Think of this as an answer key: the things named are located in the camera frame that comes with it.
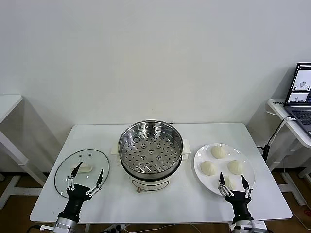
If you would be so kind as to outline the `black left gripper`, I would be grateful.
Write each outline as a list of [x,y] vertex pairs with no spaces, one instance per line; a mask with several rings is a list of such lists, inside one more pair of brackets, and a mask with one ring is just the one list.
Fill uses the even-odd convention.
[[83,162],[80,162],[66,178],[69,200],[64,210],[58,214],[58,218],[79,221],[79,214],[83,203],[90,200],[92,198],[91,196],[94,196],[102,188],[103,169],[101,170],[96,185],[93,188],[90,189],[89,187],[80,184],[74,185],[74,178],[76,177],[82,163]]

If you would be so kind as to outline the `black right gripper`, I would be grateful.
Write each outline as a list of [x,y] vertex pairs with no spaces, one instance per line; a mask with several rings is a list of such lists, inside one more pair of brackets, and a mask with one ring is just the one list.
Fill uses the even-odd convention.
[[225,200],[229,202],[233,207],[233,221],[251,221],[253,220],[253,218],[247,208],[247,205],[251,201],[249,198],[251,197],[252,189],[250,188],[248,181],[243,175],[241,175],[241,180],[245,192],[230,191],[230,189],[225,185],[225,179],[223,174],[220,172],[218,190],[220,194],[225,198]]

